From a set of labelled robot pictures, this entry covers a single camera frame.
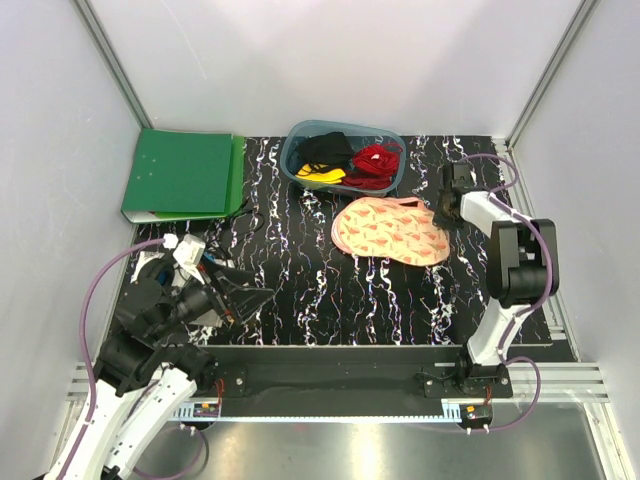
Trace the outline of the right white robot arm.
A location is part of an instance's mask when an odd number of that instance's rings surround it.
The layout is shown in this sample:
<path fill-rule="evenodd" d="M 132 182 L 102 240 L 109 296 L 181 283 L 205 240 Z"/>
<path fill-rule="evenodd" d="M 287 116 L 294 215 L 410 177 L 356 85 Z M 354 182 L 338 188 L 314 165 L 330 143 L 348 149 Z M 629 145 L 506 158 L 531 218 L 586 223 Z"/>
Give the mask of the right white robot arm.
<path fill-rule="evenodd" d="M 434 224 L 469 224 L 488 237 L 486 285 L 490 300 L 475 333 L 463 345 L 451 384 L 464 396 L 480 396 L 507 379 L 506 355 L 524 321 L 559 288 L 556 225 L 507 206 L 474 185 L 467 163 L 450 163 Z"/>

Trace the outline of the yellow bra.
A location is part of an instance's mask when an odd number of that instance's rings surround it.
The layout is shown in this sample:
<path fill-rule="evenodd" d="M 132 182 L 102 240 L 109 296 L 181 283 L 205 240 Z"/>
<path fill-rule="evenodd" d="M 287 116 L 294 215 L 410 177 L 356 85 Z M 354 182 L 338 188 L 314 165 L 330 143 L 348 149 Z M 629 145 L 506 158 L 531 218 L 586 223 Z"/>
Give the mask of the yellow bra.
<path fill-rule="evenodd" d="M 333 185 L 340 184 L 346 177 L 346 172 L 337 166 L 307 163 L 297 172 L 296 177 L 303 181 Z"/>

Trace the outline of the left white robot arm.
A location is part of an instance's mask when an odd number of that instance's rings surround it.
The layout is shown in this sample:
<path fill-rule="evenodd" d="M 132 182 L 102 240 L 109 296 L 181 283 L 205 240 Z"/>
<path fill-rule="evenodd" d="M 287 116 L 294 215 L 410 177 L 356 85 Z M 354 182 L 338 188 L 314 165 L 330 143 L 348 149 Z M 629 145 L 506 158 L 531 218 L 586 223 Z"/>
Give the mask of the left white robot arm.
<path fill-rule="evenodd" d="M 120 327 L 87 369 L 81 417 L 48 479 L 126 479 L 146 446 L 192 395 L 220 392 L 214 355 L 170 337 L 209 312 L 227 323 L 249 320 L 275 295 L 249 271 L 203 260 L 181 286 L 175 263 L 154 259 L 126 288 Z"/>

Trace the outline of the pink floral mesh laundry bag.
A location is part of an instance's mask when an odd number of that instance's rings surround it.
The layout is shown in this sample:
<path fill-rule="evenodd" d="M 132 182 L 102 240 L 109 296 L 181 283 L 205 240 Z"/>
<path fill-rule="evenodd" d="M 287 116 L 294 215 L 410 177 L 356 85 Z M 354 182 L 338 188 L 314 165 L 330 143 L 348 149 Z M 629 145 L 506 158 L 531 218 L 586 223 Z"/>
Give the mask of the pink floral mesh laundry bag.
<path fill-rule="evenodd" d="M 363 197 L 334 219 L 331 239 L 342 252 L 431 267 L 450 255 L 448 232 L 434 224 L 434 212 L 417 197 Z"/>

